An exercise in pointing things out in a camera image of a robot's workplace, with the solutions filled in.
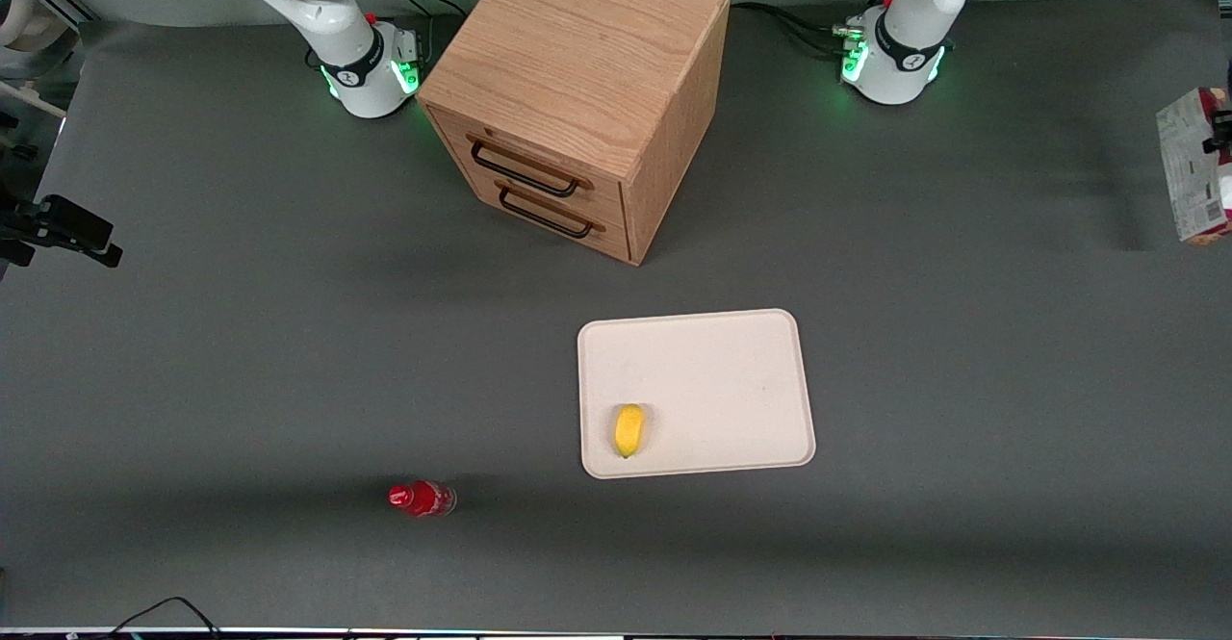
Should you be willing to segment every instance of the red bottle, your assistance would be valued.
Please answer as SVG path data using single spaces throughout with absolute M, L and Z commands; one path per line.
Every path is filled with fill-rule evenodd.
M 458 504 L 458 496 L 444 483 L 419 480 L 391 488 L 389 504 L 410 517 L 445 517 Z

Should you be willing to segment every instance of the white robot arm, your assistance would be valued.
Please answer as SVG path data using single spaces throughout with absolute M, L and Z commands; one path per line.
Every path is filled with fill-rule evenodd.
M 355 0 L 264 0 L 287 17 L 322 62 L 330 91 L 351 113 L 392 113 L 419 88 L 414 32 L 370 23 Z
M 859 42 L 843 67 L 843 79 L 880 104 L 906 104 L 936 78 L 942 41 L 967 0 L 893 0 L 848 21 L 843 33 Z

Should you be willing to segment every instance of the green indicator light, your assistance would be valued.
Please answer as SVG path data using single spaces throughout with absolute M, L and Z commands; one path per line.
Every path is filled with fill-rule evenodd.
M 869 59 L 869 44 L 866 42 L 860 42 L 854 51 L 848 53 L 846 59 L 843 60 L 843 76 L 848 81 L 855 81 L 860 79 L 860 73 L 864 70 L 864 62 Z
M 414 94 L 419 89 L 419 65 L 415 63 L 404 63 L 399 60 L 389 60 L 389 69 L 393 70 L 395 78 L 398 78 L 398 84 L 402 85 L 402 90 L 407 94 Z
M 933 72 L 928 73 L 929 81 L 936 79 L 936 73 L 940 72 L 941 69 L 941 58 L 944 57 L 945 57 L 945 46 L 941 46 L 941 49 L 936 52 L 936 60 L 933 60 Z
M 334 89 L 334 80 L 329 78 L 329 73 L 325 72 L 325 65 L 320 67 L 320 74 L 325 78 L 325 84 L 329 85 L 329 95 L 338 99 L 338 89 Z

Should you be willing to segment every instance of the yellow fruit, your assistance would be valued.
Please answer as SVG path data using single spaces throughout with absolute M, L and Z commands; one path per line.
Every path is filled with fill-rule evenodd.
M 625 404 L 616 416 L 616 451 L 622 457 L 631 457 L 642 443 L 642 425 L 646 412 L 637 404 Z

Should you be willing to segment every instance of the wood grain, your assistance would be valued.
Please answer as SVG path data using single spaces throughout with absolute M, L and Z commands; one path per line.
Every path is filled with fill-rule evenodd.
M 536 215 L 601 226 L 583 242 L 639 264 L 713 117 L 729 2 L 480 0 L 419 101 L 480 200 L 509 212 L 509 183 Z M 473 160 L 476 142 L 505 169 L 579 187 L 511 183 Z
M 545 192 L 536 192 L 533 187 L 519 185 L 520 192 L 535 194 L 546 201 L 554 203 L 559 210 L 580 215 L 588 218 L 601 219 L 604 223 L 623 224 L 625 205 L 621 201 L 620 184 L 611 179 L 593 179 L 577 176 L 554 166 L 549 159 L 536 157 L 526 147 L 509 147 L 506 138 L 495 139 L 483 131 L 483 126 L 473 120 L 464 118 L 444 109 L 428 106 L 429 115 L 434 118 L 437 133 L 441 139 L 450 146 L 453 162 L 462 169 L 463 175 L 471 184 L 471 189 L 479 192 L 479 187 L 493 180 L 508 180 L 501 174 L 480 166 L 471 157 L 471 148 L 476 139 L 480 139 L 484 150 L 480 157 L 489 162 L 503 165 L 508 169 L 525 174 L 542 184 L 563 189 L 569 184 L 569 179 L 579 180 L 578 189 L 572 196 L 554 197 Z
M 542 224 L 525 219 L 521 215 L 506 210 L 500 203 L 501 187 L 509 187 L 511 192 L 510 199 L 514 203 L 565 228 L 578 229 L 585 227 L 586 223 L 594 224 L 591 233 L 578 240 L 578 243 L 612 258 L 630 261 L 628 234 L 625 228 L 625 213 L 618 184 L 610 181 L 591 184 L 590 189 L 579 187 L 578 191 L 567 199 L 557 199 L 535 192 L 533 189 L 513 183 L 472 160 L 472 138 L 478 128 L 474 121 L 468 121 L 467 118 L 432 106 L 425 106 L 425 111 L 436 133 L 445 142 L 450 154 L 453 157 L 453 162 L 462 170 L 467 184 L 471 185 L 471 190 L 474 191 L 480 201 L 515 218 L 521 218 L 547 229 Z M 556 175 L 549 175 L 526 164 L 516 165 L 516 170 L 525 171 L 549 184 L 559 180 Z
M 632 174 L 727 0 L 480 0 L 420 99 Z
M 650 240 L 659 232 L 668 206 L 715 117 L 727 12 L 724 6 L 697 48 L 684 83 L 625 189 L 630 259 L 636 264 L 641 264 L 650 249 Z

